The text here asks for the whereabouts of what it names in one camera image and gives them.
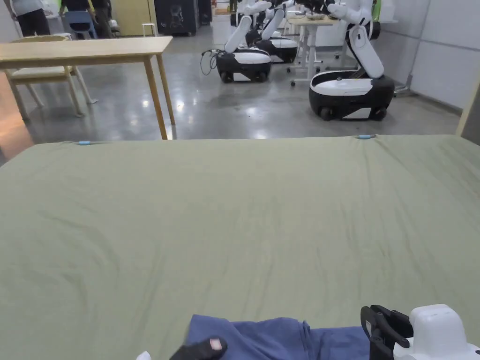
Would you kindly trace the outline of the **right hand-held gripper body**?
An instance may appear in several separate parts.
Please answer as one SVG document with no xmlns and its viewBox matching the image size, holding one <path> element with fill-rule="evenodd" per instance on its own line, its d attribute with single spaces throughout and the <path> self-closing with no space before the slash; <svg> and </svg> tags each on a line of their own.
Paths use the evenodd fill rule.
<svg viewBox="0 0 480 360">
<path fill-rule="evenodd" d="M 451 307 L 417 307 L 409 316 L 413 336 L 407 348 L 396 344 L 395 360 L 478 360 L 479 347 L 468 343 L 463 322 Z"/>
</svg>

